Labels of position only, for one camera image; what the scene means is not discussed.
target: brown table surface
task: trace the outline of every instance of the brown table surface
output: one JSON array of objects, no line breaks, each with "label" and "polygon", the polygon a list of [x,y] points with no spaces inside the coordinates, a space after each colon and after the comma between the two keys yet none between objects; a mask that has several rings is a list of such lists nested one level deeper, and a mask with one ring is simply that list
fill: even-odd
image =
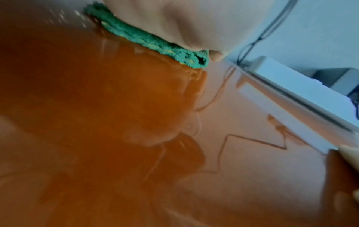
[{"label": "brown table surface", "polygon": [[85,2],[0,3],[0,226],[359,226],[358,174],[239,90],[335,146],[352,133],[230,63],[115,37]]}]

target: scrubbing sponge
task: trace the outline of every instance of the scrubbing sponge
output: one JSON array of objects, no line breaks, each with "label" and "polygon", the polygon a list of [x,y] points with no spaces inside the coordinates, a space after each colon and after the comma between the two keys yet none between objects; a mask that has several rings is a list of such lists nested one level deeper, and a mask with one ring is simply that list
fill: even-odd
[{"label": "scrubbing sponge", "polygon": [[209,63],[207,50],[186,50],[176,44],[169,43],[158,36],[126,24],[116,18],[102,3],[94,2],[91,5],[87,5],[84,8],[84,12],[101,20],[102,26],[109,32],[155,50],[160,54],[167,55],[191,68],[205,68]]}]

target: wooden table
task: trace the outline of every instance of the wooden table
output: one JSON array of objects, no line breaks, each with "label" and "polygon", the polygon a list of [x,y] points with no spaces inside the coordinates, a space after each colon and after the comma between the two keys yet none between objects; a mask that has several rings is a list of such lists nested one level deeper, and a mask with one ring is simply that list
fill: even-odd
[{"label": "wooden table", "polygon": [[359,225],[358,174],[317,148],[355,135],[231,63],[114,37],[85,2],[0,3],[0,226]]}]

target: torn sponge edge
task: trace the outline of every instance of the torn sponge edge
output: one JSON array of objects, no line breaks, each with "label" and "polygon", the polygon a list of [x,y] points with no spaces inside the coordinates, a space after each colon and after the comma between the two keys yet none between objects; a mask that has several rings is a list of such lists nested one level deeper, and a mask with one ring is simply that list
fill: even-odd
[{"label": "torn sponge edge", "polygon": [[209,63],[208,50],[186,50],[177,44],[169,43],[158,36],[126,24],[115,17],[102,3],[94,2],[87,5],[84,12],[101,20],[102,26],[109,32],[155,50],[160,54],[167,55],[191,68],[205,68]]}]

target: green scouring pad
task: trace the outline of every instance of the green scouring pad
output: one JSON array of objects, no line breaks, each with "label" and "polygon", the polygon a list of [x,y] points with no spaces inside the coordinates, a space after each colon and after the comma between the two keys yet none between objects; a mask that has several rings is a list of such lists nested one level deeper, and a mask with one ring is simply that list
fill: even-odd
[{"label": "green scouring pad", "polygon": [[186,50],[176,44],[169,43],[158,36],[126,24],[116,18],[102,3],[94,2],[91,5],[87,5],[84,8],[84,12],[98,18],[101,21],[102,26],[109,32],[155,50],[160,54],[167,55],[191,68],[205,68],[209,63],[207,50]]}]

